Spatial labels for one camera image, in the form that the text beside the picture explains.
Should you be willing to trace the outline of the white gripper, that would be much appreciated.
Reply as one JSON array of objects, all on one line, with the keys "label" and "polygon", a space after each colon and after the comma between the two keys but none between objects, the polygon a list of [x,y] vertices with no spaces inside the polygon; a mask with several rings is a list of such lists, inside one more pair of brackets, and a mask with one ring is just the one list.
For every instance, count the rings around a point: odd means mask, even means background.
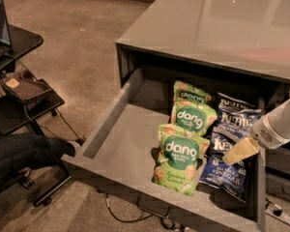
[{"label": "white gripper", "polygon": [[290,142],[290,91],[289,99],[258,119],[250,134],[254,139],[242,138],[222,157],[227,165],[256,155],[259,144],[263,148],[276,149]]}]

